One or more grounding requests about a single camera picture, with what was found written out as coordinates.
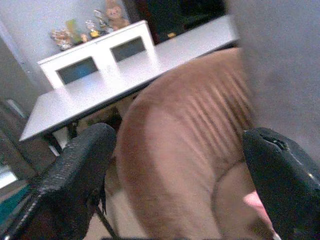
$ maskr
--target table surface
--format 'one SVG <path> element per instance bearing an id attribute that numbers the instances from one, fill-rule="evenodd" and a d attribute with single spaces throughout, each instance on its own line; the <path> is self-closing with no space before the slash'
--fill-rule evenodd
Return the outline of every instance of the table surface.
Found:
<path id="1" fill-rule="evenodd" d="M 38 97 L 20 141 L 57 131 L 142 89 L 163 73 L 237 39 L 232 17 L 222 16 L 47 92 Z"/>

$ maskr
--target white table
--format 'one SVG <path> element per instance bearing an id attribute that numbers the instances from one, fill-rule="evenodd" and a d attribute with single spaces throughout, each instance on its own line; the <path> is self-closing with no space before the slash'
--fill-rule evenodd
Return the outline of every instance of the white table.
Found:
<path id="1" fill-rule="evenodd" d="M 231 21 L 222 16 L 39 96 L 20 141 L 57 131 L 141 90 L 163 73 L 236 41 Z"/>

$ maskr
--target floor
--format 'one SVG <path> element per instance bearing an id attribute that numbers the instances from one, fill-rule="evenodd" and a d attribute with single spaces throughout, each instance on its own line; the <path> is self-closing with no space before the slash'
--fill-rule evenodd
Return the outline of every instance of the floor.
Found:
<path id="1" fill-rule="evenodd" d="M 139 225 L 124 190 L 117 176 L 116 160 L 113 159 L 106 173 L 105 191 L 107 195 L 106 213 L 107 220 L 121 237 L 146 237 Z M 102 237 L 110 237 L 108 231 L 97 215 L 91 219 L 89 230 L 85 240 L 99 240 Z"/>

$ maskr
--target white wall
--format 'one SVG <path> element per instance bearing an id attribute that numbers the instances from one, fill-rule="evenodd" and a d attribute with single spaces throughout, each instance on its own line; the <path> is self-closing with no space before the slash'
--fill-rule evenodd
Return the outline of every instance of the white wall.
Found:
<path id="1" fill-rule="evenodd" d="M 76 19 L 78 29 L 88 33 L 86 20 L 96 20 L 93 11 L 105 11 L 105 0 L 2 0 L 0 20 L 28 61 L 41 93 L 52 89 L 37 61 L 60 52 L 50 38 L 52 29 L 65 27 L 67 20 Z"/>

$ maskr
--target teddy bear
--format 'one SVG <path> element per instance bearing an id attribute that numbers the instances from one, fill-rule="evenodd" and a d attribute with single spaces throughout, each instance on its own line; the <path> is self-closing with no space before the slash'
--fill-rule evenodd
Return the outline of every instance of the teddy bear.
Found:
<path id="1" fill-rule="evenodd" d="M 109 19 L 109 25 L 114 31 L 124 28 L 130 24 L 127 19 L 124 19 L 122 8 L 116 0 L 105 0 L 105 3 L 105 14 Z"/>

